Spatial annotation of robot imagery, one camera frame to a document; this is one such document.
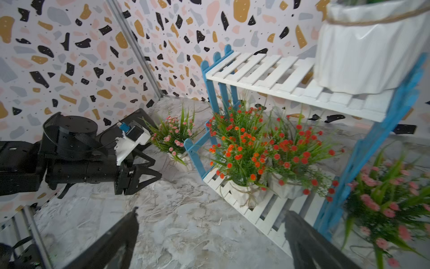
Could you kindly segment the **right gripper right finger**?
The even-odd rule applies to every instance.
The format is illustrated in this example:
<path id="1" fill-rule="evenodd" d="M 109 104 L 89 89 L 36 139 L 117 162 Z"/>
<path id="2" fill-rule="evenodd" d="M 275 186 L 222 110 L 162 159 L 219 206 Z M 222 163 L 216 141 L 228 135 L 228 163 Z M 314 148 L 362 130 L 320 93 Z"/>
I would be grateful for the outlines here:
<path id="1" fill-rule="evenodd" d="M 359 269 L 296 212 L 286 213 L 284 226 L 296 269 Z"/>

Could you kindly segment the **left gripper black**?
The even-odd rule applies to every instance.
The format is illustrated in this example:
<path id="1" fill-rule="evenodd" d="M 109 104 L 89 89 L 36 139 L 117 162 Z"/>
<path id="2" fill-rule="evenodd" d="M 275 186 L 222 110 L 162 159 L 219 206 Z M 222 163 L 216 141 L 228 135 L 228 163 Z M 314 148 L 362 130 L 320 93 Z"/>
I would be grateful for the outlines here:
<path id="1" fill-rule="evenodd" d="M 155 159 L 137 148 L 133 149 L 131 154 L 134 158 L 140 157 L 145 162 L 133 165 L 126 161 L 118 166 L 118 177 L 114 182 L 114 192 L 116 195 L 134 195 L 162 177 L 159 171 L 150 168 L 155 165 Z"/>

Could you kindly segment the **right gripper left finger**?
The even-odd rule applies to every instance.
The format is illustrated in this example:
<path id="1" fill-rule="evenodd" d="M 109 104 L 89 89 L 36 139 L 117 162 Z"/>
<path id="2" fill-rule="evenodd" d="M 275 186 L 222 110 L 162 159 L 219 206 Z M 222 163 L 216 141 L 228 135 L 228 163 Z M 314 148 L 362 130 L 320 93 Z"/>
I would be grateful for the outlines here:
<path id="1" fill-rule="evenodd" d="M 128 269 L 137 242 L 137 207 L 122 217 L 86 251 L 70 262 L 67 269 Z"/>

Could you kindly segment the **red flower pot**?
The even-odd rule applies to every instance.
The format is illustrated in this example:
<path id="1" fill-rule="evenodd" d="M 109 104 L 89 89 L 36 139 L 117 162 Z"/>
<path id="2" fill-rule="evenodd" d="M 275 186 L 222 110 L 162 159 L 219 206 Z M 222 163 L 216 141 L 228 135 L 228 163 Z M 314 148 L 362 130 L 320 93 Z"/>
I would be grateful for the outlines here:
<path id="1" fill-rule="evenodd" d="M 324 141 L 323 134 L 301 122 L 276 119 L 269 133 L 269 187 L 280 198 L 294 200 L 316 193 L 329 202 L 333 200 L 339 182 L 316 165 L 344 155 L 345 149 Z"/>
<path id="2" fill-rule="evenodd" d="M 244 143 L 255 142 L 264 137 L 267 123 L 264 110 L 253 108 L 241 102 L 237 108 L 229 106 L 226 111 L 214 113 L 206 123 L 211 137 L 222 142 Z"/>

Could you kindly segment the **orange flower pot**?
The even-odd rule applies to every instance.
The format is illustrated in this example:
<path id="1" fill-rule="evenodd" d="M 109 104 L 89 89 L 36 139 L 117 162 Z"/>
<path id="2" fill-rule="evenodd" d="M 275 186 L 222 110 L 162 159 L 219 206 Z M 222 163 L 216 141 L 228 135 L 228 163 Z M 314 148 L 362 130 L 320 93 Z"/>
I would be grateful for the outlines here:
<path id="1" fill-rule="evenodd" d="M 268 190 L 270 145 L 265 133 L 234 128 L 234 134 L 221 136 L 221 142 L 209 148 L 210 165 L 231 188 L 240 207 L 255 208 Z"/>

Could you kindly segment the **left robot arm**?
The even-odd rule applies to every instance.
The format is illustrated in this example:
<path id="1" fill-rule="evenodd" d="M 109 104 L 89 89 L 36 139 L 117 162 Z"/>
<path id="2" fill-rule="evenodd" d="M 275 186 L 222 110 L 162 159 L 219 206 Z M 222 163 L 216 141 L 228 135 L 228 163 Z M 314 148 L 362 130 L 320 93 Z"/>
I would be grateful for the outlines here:
<path id="1" fill-rule="evenodd" d="M 139 109 L 97 135 L 98 125 L 81 116 L 52 115 L 35 143 L 1 141 L 1 196 L 36 192 L 43 180 L 55 190 L 65 184 L 63 198 L 76 184 L 113 183 L 115 195 L 134 195 L 161 179 L 151 169 L 155 160 L 143 153 L 151 121 Z M 133 164 L 135 157 L 146 160 Z M 20 213 L 28 235 L 17 243 L 1 243 L 1 269 L 51 269 L 49 255 L 26 206 Z M 65 269 L 129 269 L 137 241 L 137 208 L 122 217 Z"/>

